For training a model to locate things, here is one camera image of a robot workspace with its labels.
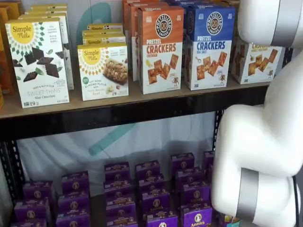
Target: snack box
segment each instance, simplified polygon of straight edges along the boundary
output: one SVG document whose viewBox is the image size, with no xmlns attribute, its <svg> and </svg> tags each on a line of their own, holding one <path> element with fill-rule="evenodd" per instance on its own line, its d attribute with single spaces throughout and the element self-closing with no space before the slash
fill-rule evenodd
<svg viewBox="0 0 303 227">
<path fill-rule="evenodd" d="M 63 194 L 76 191 L 86 191 L 89 193 L 89 174 L 87 171 L 74 174 L 63 175 L 61 179 Z"/>
<path fill-rule="evenodd" d="M 186 183 L 181 192 L 181 205 L 209 201 L 210 184 L 204 181 Z"/>
<path fill-rule="evenodd" d="M 190 204 L 181 211 L 181 225 L 183 227 L 211 226 L 212 211 L 210 203 Z"/>
<path fill-rule="evenodd" d="M 141 180 L 152 175 L 159 175 L 161 173 L 160 164 L 158 160 L 140 163 L 135 165 L 134 168 L 137 180 Z"/>
<path fill-rule="evenodd" d="M 165 187 L 142 192 L 142 212 L 169 208 L 169 191 Z"/>
<path fill-rule="evenodd" d="M 273 80 L 282 47 L 248 44 L 237 41 L 232 62 L 232 75 L 240 84 L 270 82 Z"/>
<path fill-rule="evenodd" d="M 48 199 L 17 201 L 15 208 L 17 222 L 32 219 L 45 219 L 48 226 L 53 226 Z"/>
<path fill-rule="evenodd" d="M 234 19 L 234 7 L 189 6 L 185 82 L 190 90 L 226 87 Z"/>
<path fill-rule="evenodd" d="M 106 197 L 122 197 L 133 192 L 133 184 L 130 179 L 120 181 L 105 181 L 104 194 Z"/>
<path fill-rule="evenodd" d="M 70 210 L 57 216 L 56 227 L 89 227 L 90 215 L 86 209 Z"/>
<path fill-rule="evenodd" d="M 122 197 L 106 198 L 106 216 L 121 216 L 126 213 L 135 213 L 135 197 L 133 193 L 126 194 Z"/>
<path fill-rule="evenodd" d="M 149 191 L 164 187 L 165 180 L 163 174 L 154 175 L 145 179 L 139 180 L 139 191 Z"/>
<path fill-rule="evenodd" d="M 107 164 L 104 166 L 104 172 L 106 181 L 130 178 L 128 162 Z"/>
<path fill-rule="evenodd" d="M 143 94 L 180 89 L 184 9 L 138 10 L 139 84 Z"/>
<path fill-rule="evenodd" d="M 68 103 L 59 18 L 11 20 L 5 26 L 22 107 Z"/>
<path fill-rule="evenodd" d="M 85 191 L 71 192 L 61 195 L 58 200 L 59 212 L 65 212 L 69 210 L 89 210 L 89 194 Z"/>
</svg>

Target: purple snack box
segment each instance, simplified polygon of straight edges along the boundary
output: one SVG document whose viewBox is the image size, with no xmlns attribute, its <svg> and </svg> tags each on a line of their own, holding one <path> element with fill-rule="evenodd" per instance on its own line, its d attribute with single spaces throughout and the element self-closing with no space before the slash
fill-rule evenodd
<svg viewBox="0 0 303 227">
<path fill-rule="evenodd" d="M 197 203 L 208 201 L 210 194 L 210 185 L 204 181 L 192 182 L 184 184 L 181 193 L 181 205 L 188 203 Z"/>
<path fill-rule="evenodd" d="M 106 197 L 122 197 L 133 192 L 133 184 L 130 179 L 121 181 L 106 181 L 103 183 Z"/>
<path fill-rule="evenodd" d="M 142 192 L 143 213 L 169 208 L 169 195 L 170 193 L 165 187 Z"/>
<path fill-rule="evenodd" d="M 159 175 L 160 173 L 161 170 L 158 160 L 135 165 L 135 174 L 137 180 L 141 180 L 152 175 Z"/>
<path fill-rule="evenodd" d="M 89 227 L 90 215 L 86 209 L 70 210 L 58 214 L 56 227 Z"/>
<path fill-rule="evenodd" d="M 169 209 L 149 213 L 146 218 L 146 227 L 178 227 L 178 216 Z"/>
<path fill-rule="evenodd" d="M 63 194 L 75 191 L 89 193 L 89 173 L 87 171 L 62 176 L 61 187 Z"/>
<path fill-rule="evenodd" d="M 128 162 L 107 164 L 104 166 L 104 172 L 106 181 L 118 181 L 130 178 Z"/>
<path fill-rule="evenodd" d="M 136 205 L 134 194 L 130 193 L 123 197 L 111 197 L 106 199 L 106 216 L 121 216 L 127 213 L 135 213 Z"/>
<path fill-rule="evenodd" d="M 212 223 L 213 208 L 209 203 L 191 204 L 181 211 L 181 224 L 183 227 L 210 226 Z"/>
<path fill-rule="evenodd" d="M 138 227 L 137 214 L 125 214 L 119 217 L 107 217 L 106 227 Z"/>
<path fill-rule="evenodd" d="M 165 180 L 163 174 L 150 176 L 148 178 L 139 180 L 140 192 L 161 188 L 164 186 L 164 184 Z"/>
<path fill-rule="evenodd" d="M 89 195 L 85 192 L 71 192 L 61 195 L 58 200 L 59 213 L 69 210 L 80 210 L 89 208 Z"/>
</svg>

